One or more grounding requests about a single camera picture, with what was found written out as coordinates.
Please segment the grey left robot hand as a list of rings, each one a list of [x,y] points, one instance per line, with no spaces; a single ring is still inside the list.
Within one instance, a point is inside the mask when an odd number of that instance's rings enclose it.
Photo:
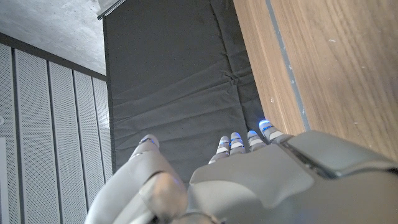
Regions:
[[[396,223],[397,163],[318,131],[264,119],[224,136],[185,185],[144,136],[95,197],[87,223]]]

